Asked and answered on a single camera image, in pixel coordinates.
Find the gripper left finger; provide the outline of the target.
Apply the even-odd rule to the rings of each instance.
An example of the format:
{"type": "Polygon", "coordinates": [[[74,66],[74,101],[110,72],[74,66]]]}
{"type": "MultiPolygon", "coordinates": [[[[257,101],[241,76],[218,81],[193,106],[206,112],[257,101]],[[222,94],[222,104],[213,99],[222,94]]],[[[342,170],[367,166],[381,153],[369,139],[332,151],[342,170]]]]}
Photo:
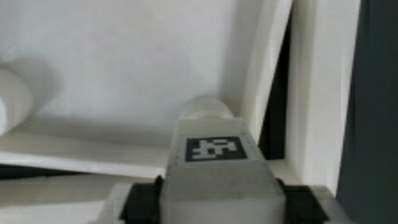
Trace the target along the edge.
{"type": "Polygon", "coordinates": [[[97,218],[88,224],[161,224],[161,185],[161,177],[156,177],[151,182],[117,183],[97,218]]]}

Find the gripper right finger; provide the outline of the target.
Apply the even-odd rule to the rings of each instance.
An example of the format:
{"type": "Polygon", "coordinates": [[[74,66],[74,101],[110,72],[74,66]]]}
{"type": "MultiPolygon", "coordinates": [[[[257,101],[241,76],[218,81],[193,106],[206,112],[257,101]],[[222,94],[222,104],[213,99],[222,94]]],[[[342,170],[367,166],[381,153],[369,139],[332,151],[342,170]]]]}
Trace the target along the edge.
{"type": "Polygon", "coordinates": [[[355,224],[323,186],[277,182],[286,195],[284,224],[355,224]]]}

